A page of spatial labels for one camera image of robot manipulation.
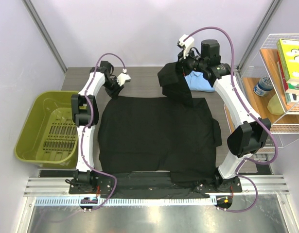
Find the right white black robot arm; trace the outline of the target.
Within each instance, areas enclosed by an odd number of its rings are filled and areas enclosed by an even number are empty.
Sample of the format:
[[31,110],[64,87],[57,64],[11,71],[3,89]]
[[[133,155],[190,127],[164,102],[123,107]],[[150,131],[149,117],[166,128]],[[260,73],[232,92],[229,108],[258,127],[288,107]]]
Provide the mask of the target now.
[[261,149],[271,128],[268,118],[262,119],[251,107],[239,88],[229,64],[221,62],[217,40],[201,42],[201,50],[194,47],[194,39],[183,35],[177,45],[181,48],[178,61],[184,70],[197,71],[214,88],[229,110],[235,130],[227,138],[229,151],[223,163],[216,169],[213,186],[219,192],[227,192],[235,182],[237,172],[245,161]]

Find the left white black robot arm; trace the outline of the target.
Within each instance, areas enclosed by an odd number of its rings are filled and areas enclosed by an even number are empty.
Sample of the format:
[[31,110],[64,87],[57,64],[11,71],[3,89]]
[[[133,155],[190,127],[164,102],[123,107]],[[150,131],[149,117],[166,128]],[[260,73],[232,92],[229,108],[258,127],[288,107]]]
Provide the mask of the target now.
[[113,75],[113,71],[114,66],[110,62],[101,61],[90,70],[83,89],[71,96],[72,120],[78,135],[78,160],[70,182],[70,194],[91,194],[97,188],[93,159],[93,138],[99,121],[96,97],[103,87],[112,99],[116,99],[124,88],[124,82],[131,80],[126,69],[118,77]]

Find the black long sleeve shirt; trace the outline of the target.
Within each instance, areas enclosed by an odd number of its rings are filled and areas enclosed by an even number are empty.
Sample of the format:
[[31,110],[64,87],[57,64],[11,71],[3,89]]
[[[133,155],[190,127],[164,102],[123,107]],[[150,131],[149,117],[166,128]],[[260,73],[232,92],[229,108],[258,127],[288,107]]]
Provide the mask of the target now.
[[106,105],[98,131],[107,173],[170,172],[172,182],[212,183],[220,126],[204,98],[194,99],[178,62],[158,72],[162,97],[120,96]]

